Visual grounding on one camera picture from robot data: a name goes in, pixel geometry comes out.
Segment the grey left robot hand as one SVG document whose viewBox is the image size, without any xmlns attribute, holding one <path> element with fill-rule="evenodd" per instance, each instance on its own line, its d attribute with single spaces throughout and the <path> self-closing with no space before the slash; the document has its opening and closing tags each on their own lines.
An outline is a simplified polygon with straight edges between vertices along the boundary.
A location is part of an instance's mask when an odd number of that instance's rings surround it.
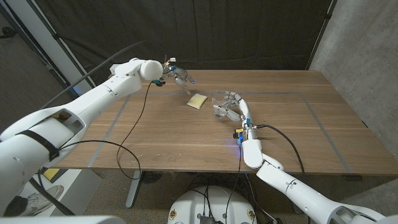
<svg viewBox="0 0 398 224">
<path fill-rule="evenodd" d="M 175 65 L 166 65 L 162 76 L 152 82 L 157 86 L 163 86 L 166 83 L 165 79 L 168 77 L 173 78 L 176 85 L 183 88 L 188 95 L 191 95 L 191 91 L 186 85 L 186 82 L 195 83 L 195 80 L 186 70 L 176 67 Z"/>
</svg>

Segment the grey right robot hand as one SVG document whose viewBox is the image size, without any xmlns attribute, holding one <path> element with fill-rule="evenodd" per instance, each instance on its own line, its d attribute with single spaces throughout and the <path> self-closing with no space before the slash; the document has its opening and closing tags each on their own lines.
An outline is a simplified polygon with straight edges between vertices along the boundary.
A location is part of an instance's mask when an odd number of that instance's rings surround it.
<svg viewBox="0 0 398 224">
<path fill-rule="evenodd" d="M 236 92 L 218 90 L 212 93 L 213 112 L 217 118 L 241 122 L 246 139 L 257 139 L 252 122 L 252 112 L 247 102 Z"/>
</svg>

